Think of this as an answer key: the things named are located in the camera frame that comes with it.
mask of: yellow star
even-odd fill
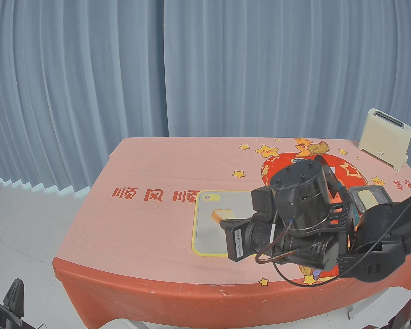
[[[277,153],[277,150],[274,147],[269,147],[266,145],[262,145],[262,147],[260,149],[255,150],[255,152],[261,154],[263,156],[263,158],[268,158],[269,156],[279,156],[279,154]]]
[[[371,181],[374,183],[374,185],[382,185],[384,186],[385,182],[380,179],[379,177],[374,177],[373,179],[371,179]]]
[[[262,277],[262,280],[259,280],[258,282],[260,283],[261,287],[267,287],[269,279],[265,279],[264,277]]]
[[[309,276],[304,276],[305,280],[303,280],[303,284],[309,284],[312,285],[314,282],[316,282],[316,280],[314,279],[314,275],[311,274]]]
[[[234,174],[232,174],[232,176],[237,177],[238,179],[242,177],[246,177],[246,175],[244,174],[244,171],[235,171]]]

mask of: cartoon print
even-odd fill
[[[242,177],[246,177],[246,175],[244,174],[244,171],[235,171],[232,176],[237,177],[238,179],[242,178]]]
[[[384,186],[384,184],[385,184],[385,182],[381,178],[379,178],[378,176],[376,176],[374,178],[371,178],[370,180],[374,183],[374,185]]]
[[[261,287],[267,287],[267,286],[268,286],[268,282],[269,282],[269,279],[265,279],[264,277],[262,277],[262,279],[260,279],[260,280],[258,281],[258,283],[260,284]]]
[[[359,172],[359,170],[346,161],[344,158],[327,154],[329,145],[325,141],[317,144],[312,144],[312,141],[304,138],[295,138],[297,145],[295,146],[299,152],[285,152],[278,157],[269,157],[262,166],[262,180],[265,185],[269,185],[270,179],[280,169],[289,166],[292,163],[304,159],[313,159],[317,155],[324,157],[330,167],[334,168],[335,175],[342,185],[347,188],[352,186],[368,185],[367,179]]]
[[[321,155],[331,168],[334,169],[335,175],[342,185],[347,188],[353,186],[364,186],[367,184],[367,179],[362,173],[350,162],[342,157],[328,154],[330,151],[329,145],[325,141],[314,144],[311,140],[305,138],[294,138],[297,142],[295,146],[298,152],[286,152],[277,156],[269,157],[262,166],[262,180],[265,185],[269,185],[271,178],[282,168],[289,166],[302,160],[314,159],[315,156]],[[339,150],[339,153],[346,155],[345,150]],[[302,283],[312,285],[315,282],[322,282],[339,274],[338,266],[332,271],[320,271],[304,266],[298,266],[304,279]]]
[[[263,156],[263,158],[267,158],[270,156],[274,156],[274,157],[279,157],[279,154],[277,153],[279,149],[275,148],[275,147],[269,147],[266,145],[262,145],[260,147],[260,149],[254,150],[254,152],[257,152],[258,154],[261,154]]]

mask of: white tiled floor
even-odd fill
[[[16,278],[25,285],[24,320],[37,328],[85,329],[61,282],[55,279],[52,260],[89,189],[59,192],[42,184],[31,188],[21,182],[0,181],[0,302]],[[262,329],[329,328],[335,313]],[[146,323],[149,329],[175,327]],[[130,329],[124,320],[106,324],[103,329]]]

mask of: gray curtain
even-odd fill
[[[91,186],[129,136],[358,140],[372,107],[411,125],[411,0],[0,0],[5,181]]]
[[[411,0],[164,0],[164,55],[170,135],[359,140],[372,107],[411,125]]]
[[[0,178],[92,185],[129,136],[168,135],[163,0],[0,0]]]

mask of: toaster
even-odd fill
[[[368,114],[358,149],[393,166],[400,171],[403,163],[408,160],[411,127],[376,108]]]

